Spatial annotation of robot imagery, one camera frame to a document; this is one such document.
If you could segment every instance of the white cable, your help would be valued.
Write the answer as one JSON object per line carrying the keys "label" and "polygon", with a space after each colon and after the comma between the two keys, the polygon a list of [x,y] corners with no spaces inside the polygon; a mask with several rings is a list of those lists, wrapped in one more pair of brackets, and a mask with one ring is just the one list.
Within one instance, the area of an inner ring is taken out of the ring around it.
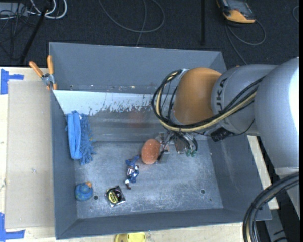
{"label": "white cable", "polygon": [[[33,0],[30,0],[30,1],[31,1],[31,4],[35,7],[35,9],[39,12],[39,14],[34,13],[34,12],[28,12],[28,13],[36,14],[36,15],[41,15],[41,11],[37,8],[37,6],[35,5],[34,1],[33,1]],[[66,2],[66,0],[63,0],[64,7],[65,7],[65,8],[64,8],[63,13],[62,13],[61,15],[59,15],[59,16],[50,16],[50,15],[49,15],[49,14],[51,14],[51,13],[56,9],[56,1],[53,0],[53,2],[54,2],[54,7],[53,7],[53,9],[50,10],[49,12],[47,12],[47,13],[45,14],[45,17],[46,17],[46,18],[49,18],[49,19],[60,19],[60,18],[64,17],[64,15],[65,15],[66,12],[67,12],[67,2]]]}
{"label": "white cable", "polygon": [[[40,9],[38,9],[38,7],[36,6],[34,0],[30,0],[30,2],[31,2],[31,4],[33,5],[33,7],[34,7],[39,13],[38,13],[38,14],[37,14],[37,13],[34,13],[34,12],[28,12],[28,13],[30,13],[30,14],[41,15],[41,11],[40,11]],[[46,15],[47,15],[47,14],[51,14],[51,13],[55,10],[55,8],[56,8],[56,1],[53,0],[53,2],[54,2],[54,7],[53,7],[53,9],[52,9],[51,11],[47,12]]]}

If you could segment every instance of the gray bin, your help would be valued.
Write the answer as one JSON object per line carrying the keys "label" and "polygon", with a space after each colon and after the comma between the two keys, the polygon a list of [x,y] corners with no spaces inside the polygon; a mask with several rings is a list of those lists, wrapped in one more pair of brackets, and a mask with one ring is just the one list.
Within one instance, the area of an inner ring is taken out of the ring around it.
{"label": "gray bin", "polygon": [[[128,190],[125,160],[164,129],[148,103],[138,105],[139,110],[94,110],[104,102],[99,99],[103,94],[112,94],[113,105],[127,97],[143,95],[149,100],[176,69],[202,66],[222,73],[226,67],[220,52],[52,42],[49,53],[58,84],[58,91],[51,93],[56,239],[243,221],[263,189],[245,135],[219,142],[197,137],[199,152],[194,158],[177,154],[170,145],[166,162],[137,162],[140,174]],[[90,94],[78,98],[83,92]],[[72,104],[74,110],[90,109],[97,154],[86,165],[69,153],[64,111]],[[98,199],[78,202],[75,185],[87,181]],[[104,193],[117,185],[126,202],[111,207]],[[257,220],[267,219],[271,214],[265,206]]]}

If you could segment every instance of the dark floor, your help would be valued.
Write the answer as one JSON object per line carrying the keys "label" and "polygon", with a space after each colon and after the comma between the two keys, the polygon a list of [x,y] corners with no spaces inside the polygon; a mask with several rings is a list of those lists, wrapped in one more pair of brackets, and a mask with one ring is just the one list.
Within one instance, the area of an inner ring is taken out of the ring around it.
{"label": "dark floor", "polygon": [[[0,1],[32,8],[30,0]],[[34,3],[42,10],[46,1]],[[65,4],[56,1],[55,12],[61,14]],[[228,69],[244,64],[278,65],[298,57],[299,0],[247,2],[257,21],[236,27],[227,24],[216,0],[204,0],[204,20],[202,0],[66,0],[66,14],[60,19],[44,18],[29,50],[27,44],[40,16],[0,19],[0,66],[27,66],[32,60],[47,67],[50,42],[220,51]],[[292,211],[287,199],[281,199],[281,204],[281,210]],[[289,241],[299,240],[299,220],[283,212],[280,216],[285,228],[296,227],[289,232]]]}

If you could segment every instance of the yellow object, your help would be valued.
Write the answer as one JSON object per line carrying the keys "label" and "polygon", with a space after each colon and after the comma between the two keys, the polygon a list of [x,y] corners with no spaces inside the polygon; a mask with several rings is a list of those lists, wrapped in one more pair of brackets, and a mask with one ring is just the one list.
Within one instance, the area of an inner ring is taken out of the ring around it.
{"label": "yellow object", "polygon": [[116,235],[115,242],[145,242],[146,235],[144,232],[128,233]]}
{"label": "yellow object", "polygon": [[238,10],[230,10],[229,11],[230,15],[226,15],[223,13],[223,16],[232,22],[238,22],[238,23],[254,23],[254,19],[247,19],[241,12]]}

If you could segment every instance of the cable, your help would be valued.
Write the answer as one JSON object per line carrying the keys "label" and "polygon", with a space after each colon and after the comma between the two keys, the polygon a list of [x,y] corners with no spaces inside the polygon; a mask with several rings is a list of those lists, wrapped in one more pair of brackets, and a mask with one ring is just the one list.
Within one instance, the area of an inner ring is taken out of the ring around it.
{"label": "cable", "polygon": [[235,137],[235,136],[243,135],[244,133],[246,133],[246,132],[251,128],[251,126],[254,124],[254,122],[255,122],[255,119],[251,122],[251,124],[249,125],[249,127],[248,127],[245,131],[243,131],[243,132],[241,132],[241,133],[239,133],[239,134],[234,134],[234,135],[228,135],[228,136],[213,136],[213,135],[207,135],[207,134],[199,133],[199,132],[195,132],[195,133],[198,134],[198,135],[208,136],[208,137],[212,137],[212,138]]}
{"label": "cable", "polygon": [[201,129],[208,128],[217,122],[223,120],[224,118],[237,113],[238,111],[244,109],[246,106],[248,106],[249,103],[253,101],[253,98],[256,95],[257,87],[255,87],[251,92],[249,92],[247,95],[245,95],[242,99],[240,99],[238,102],[237,100],[250,88],[257,85],[259,82],[263,80],[264,77],[259,78],[258,80],[254,81],[253,83],[249,84],[246,88],[244,88],[240,93],[237,94],[237,96],[234,97],[234,99],[217,115],[210,117],[206,120],[193,123],[193,124],[187,124],[187,125],[178,125],[170,120],[170,111],[173,106],[172,101],[174,94],[176,92],[177,86],[175,88],[174,93],[172,94],[171,102],[169,111],[167,114],[167,118],[162,116],[161,113],[161,96],[164,89],[164,86],[171,82],[173,79],[175,79],[177,76],[179,76],[182,73],[182,69],[175,70],[171,73],[169,73],[165,79],[162,81],[160,86],[156,89],[152,99],[151,99],[151,106],[153,109],[154,114],[159,119],[160,123],[168,130],[176,131],[176,132],[195,132]]}
{"label": "cable", "polygon": [[151,29],[151,30],[143,30],[143,29],[142,29],[142,30],[134,30],[134,29],[131,29],[131,28],[127,28],[127,27],[121,25],[120,23],[118,23],[117,21],[115,21],[115,20],[111,17],[111,15],[107,12],[107,10],[103,7],[103,4],[102,4],[101,0],[98,0],[98,1],[99,1],[100,5],[101,5],[102,10],[103,10],[104,13],[109,17],[109,19],[110,19],[111,21],[113,21],[116,25],[118,25],[119,27],[121,27],[121,28],[123,28],[123,29],[125,29],[125,30],[128,30],[128,31],[132,31],[132,32],[136,32],[136,33],[150,33],[150,32],[154,32],[154,31],[157,31],[158,29],[160,29],[160,28],[163,26],[164,21],[165,21],[165,13],[164,13],[164,10],[163,10],[163,8],[161,7],[161,5],[160,5],[158,2],[156,2],[155,0],[150,0],[150,1],[154,2],[154,3],[161,9],[161,11],[162,11],[163,19],[162,19],[162,22],[160,23],[160,25],[157,26],[157,27],[154,28],[154,29]]}
{"label": "cable", "polygon": [[299,184],[299,172],[291,174],[264,189],[257,197],[253,200],[250,207],[248,208],[242,227],[243,239],[245,242],[258,242],[259,236],[257,235],[256,229],[256,216],[258,210],[267,204],[270,200],[276,197],[282,191],[286,191]]}
{"label": "cable", "polygon": [[[146,0],[142,0],[142,1],[143,1],[144,6],[145,6],[145,18],[144,18],[144,21],[143,21],[141,31],[144,30],[145,25],[146,25],[146,21],[147,21],[147,4],[146,4]],[[136,46],[138,46],[138,44],[140,42],[140,39],[141,39],[141,36],[142,36],[142,32],[140,32],[140,34],[139,34],[138,40],[136,42]]]}
{"label": "cable", "polygon": [[295,10],[297,9],[297,8],[299,8],[299,6],[295,6],[294,8],[293,8],[293,17],[296,19],[296,21],[299,23],[299,19],[298,19],[298,17],[296,17],[295,16]]}
{"label": "cable", "polygon": [[[64,17],[64,15],[67,12],[67,2],[66,2],[66,0],[63,0],[64,10],[63,10],[62,14],[59,15],[59,16],[50,16],[50,14],[52,14],[55,11],[55,9],[56,9],[56,1],[55,0],[52,0],[52,1],[54,3],[54,6],[53,6],[53,8],[50,11],[48,11],[47,13],[45,13],[45,17],[49,18],[49,19],[60,19],[60,18]],[[28,11],[28,13],[40,16],[42,12],[41,12],[40,9],[38,9],[38,7],[36,6],[34,0],[30,0],[30,2],[31,2],[31,4],[33,5],[33,7],[36,9],[36,11],[38,13],[34,13],[34,12],[31,12],[31,11]]]}
{"label": "cable", "polygon": [[250,43],[250,42],[247,42],[247,41],[244,41],[242,40],[241,38],[239,38],[233,31],[232,29],[228,26],[228,29],[230,30],[230,32],[232,33],[233,36],[235,36],[236,39],[238,39],[239,41],[241,41],[242,43],[244,44],[247,44],[247,45],[252,45],[252,46],[257,46],[257,45],[261,45],[265,42],[266,40],[266,32],[265,32],[265,28],[262,26],[262,24],[256,20],[256,22],[258,22],[258,24],[261,26],[262,30],[263,30],[263,33],[264,33],[264,37],[262,39],[262,41],[258,42],[258,43]]}

